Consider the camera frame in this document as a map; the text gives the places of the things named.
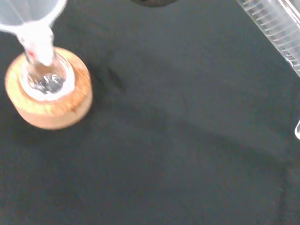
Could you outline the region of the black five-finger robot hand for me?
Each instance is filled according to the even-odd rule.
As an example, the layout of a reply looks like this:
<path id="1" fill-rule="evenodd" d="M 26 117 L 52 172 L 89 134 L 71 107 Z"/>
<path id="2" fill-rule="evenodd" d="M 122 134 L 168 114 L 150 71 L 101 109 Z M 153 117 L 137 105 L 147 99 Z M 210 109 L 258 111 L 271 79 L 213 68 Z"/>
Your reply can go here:
<path id="1" fill-rule="evenodd" d="M 131 0 L 132 2 L 148 7 L 148 8 L 160 8 L 160 7 L 165 7 L 170 4 L 173 4 L 177 0 Z"/>

